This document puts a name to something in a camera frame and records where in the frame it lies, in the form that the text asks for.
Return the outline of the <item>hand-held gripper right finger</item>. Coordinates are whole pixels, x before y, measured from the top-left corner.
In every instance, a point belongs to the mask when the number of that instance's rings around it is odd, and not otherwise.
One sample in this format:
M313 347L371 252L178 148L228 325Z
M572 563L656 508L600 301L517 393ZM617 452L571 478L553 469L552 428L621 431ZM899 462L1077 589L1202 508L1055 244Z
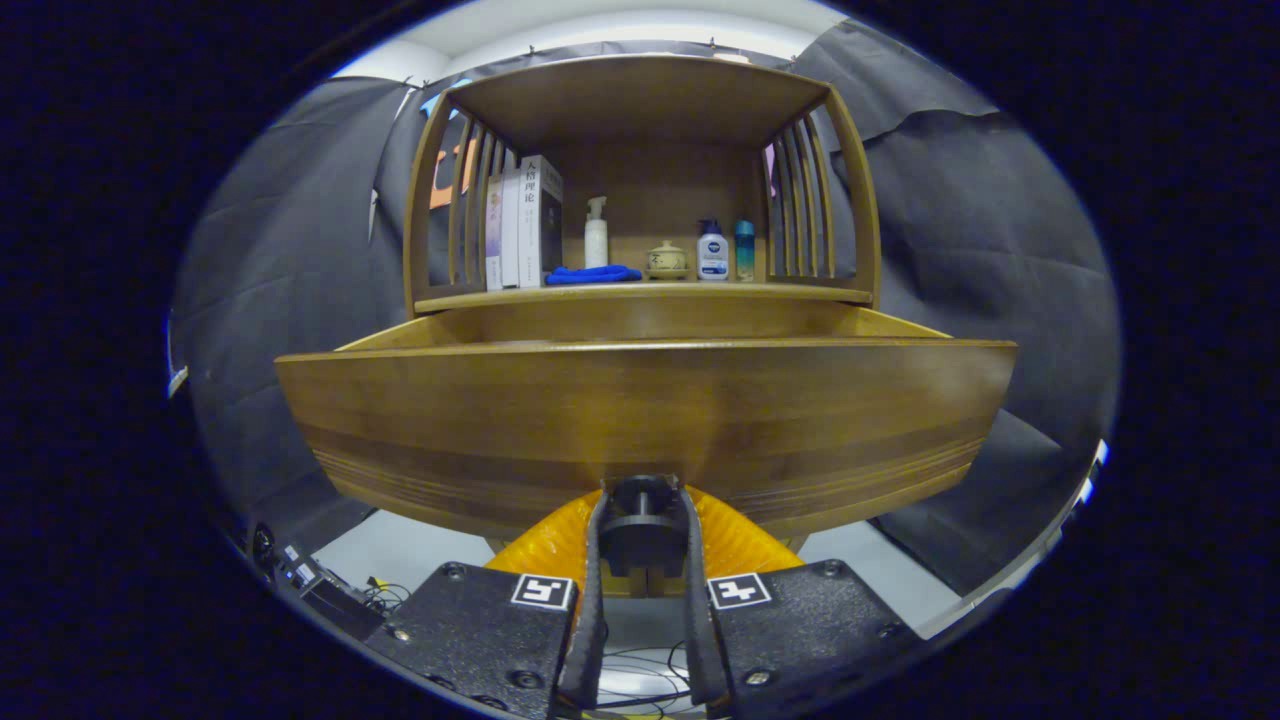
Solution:
M710 719L804 719L904 673L925 642L844 561L713 577L694 497L687 518L690 700Z

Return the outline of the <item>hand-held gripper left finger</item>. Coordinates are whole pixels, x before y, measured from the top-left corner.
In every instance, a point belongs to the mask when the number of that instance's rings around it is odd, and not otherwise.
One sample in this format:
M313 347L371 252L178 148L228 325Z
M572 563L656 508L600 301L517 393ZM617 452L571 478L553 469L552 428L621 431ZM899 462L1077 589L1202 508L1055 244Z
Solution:
M556 510L516 544L509 570L442 564L365 648L493 717L594 708L605 647L598 532L608 500L598 489Z

